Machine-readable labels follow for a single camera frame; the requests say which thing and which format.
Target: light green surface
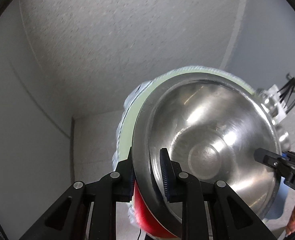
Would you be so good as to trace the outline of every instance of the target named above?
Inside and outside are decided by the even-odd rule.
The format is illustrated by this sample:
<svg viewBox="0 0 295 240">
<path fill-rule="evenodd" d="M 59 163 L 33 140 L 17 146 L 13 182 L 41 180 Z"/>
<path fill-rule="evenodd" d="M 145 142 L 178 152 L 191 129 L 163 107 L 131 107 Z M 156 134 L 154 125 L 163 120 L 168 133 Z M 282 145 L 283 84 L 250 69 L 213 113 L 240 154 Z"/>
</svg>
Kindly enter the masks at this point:
<svg viewBox="0 0 295 240">
<path fill-rule="evenodd" d="M 170 71 L 158 78 L 155 78 L 150 85 L 146 87 L 146 89 L 141 92 L 141 94 L 135 99 L 133 104 L 130 106 L 128 113 L 126 117 L 123 120 L 123 124 L 120 129 L 120 137 L 119 137 L 119 143 L 118 143 L 118 151 L 119 151 L 119 161 L 125 160 L 128 157 L 129 149 L 132 145 L 132 136 L 134 131 L 134 125 L 138 116 L 138 113 L 149 96 L 149 94 L 161 83 L 164 81 L 174 77 L 178 76 L 184 73 L 211 73 L 215 74 L 224 78 L 227 78 L 239 86 L 243 87 L 245 90 L 247 90 L 249 93 L 253 94 L 254 89 L 250 87 L 248 84 L 246 84 L 242 79 L 233 76 L 230 73 L 227 73 L 222 70 L 214 69 L 214 68 L 207 68 L 202 66 L 191 66 L 191 67 L 184 67 L 178 70 Z"/>
</svg>

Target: stainless steel mixing bowl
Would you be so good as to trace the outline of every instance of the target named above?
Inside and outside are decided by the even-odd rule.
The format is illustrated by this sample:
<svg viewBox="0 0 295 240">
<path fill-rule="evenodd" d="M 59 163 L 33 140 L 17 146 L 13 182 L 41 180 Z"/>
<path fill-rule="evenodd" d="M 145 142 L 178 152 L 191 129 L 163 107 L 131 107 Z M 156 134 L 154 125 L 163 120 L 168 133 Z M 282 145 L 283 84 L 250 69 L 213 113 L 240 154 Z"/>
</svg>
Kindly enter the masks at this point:
<svg viewBox="0 0 295 240">
<path fill-rule="evenodd" d="M 187 73 L 157 87 L 143 104 L 133 133 L 137 184 L 155 218 L 181 235 L 182 205 L 165 201 L 159 151 L 200 180 L 226 181 L 262 219 L 280 178 L 253 158 L 261 147 L 280 154 L 271 118 L 235 82 L 207 73 Z"/>
</svg>

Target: red object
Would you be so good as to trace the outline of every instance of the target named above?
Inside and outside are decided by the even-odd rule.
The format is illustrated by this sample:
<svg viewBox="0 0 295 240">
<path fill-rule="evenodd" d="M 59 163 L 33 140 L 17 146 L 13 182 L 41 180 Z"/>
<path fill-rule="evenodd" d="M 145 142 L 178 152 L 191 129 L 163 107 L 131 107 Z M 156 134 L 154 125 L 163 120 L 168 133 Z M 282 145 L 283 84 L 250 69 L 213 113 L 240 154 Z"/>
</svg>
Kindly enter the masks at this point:
<svg viewBox="0 0 295 240">
<path fill-rule="evenodd" d="M 176 237 L 168 230 L 166 230 L 152 215 L 152 213 L 144 203 L 136 182 L 134 186 L 134 210 L 136 221 L 140 228 L 143 229 L 145 232 L 160 238 Z"/>
</svg>

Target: black cable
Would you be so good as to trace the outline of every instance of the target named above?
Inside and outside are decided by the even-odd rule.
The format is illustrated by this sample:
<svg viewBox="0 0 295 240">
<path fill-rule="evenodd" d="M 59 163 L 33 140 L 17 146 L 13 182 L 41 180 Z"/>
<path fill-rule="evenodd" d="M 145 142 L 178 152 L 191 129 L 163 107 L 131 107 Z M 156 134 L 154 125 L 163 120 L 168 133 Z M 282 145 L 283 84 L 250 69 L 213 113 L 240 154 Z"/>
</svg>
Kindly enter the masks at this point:
<svg viewBox="0 0 295 240">
<path fill-rule="evenodd" d="M 140 236 L 141 236 L 141 229 L 140 229 L 140 233 L 138 234 L 137 240 L 140 238 Z"/>
</svg>

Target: ceiling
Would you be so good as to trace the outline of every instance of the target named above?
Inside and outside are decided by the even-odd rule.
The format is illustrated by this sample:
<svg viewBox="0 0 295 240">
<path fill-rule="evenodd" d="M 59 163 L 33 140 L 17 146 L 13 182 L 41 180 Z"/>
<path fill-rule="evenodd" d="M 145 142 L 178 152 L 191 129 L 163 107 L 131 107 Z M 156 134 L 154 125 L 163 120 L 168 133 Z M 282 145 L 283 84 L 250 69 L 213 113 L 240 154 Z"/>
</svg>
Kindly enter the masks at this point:
<svg viewBox="0 0 295 240">
<path fill-rule="evenodd" d="M 83 117 L 122 109 L 135 87 L 169 70 L 219 68 L 239 3 L 20 0 L 20 7 L 43 72 Z"/>
</svg>

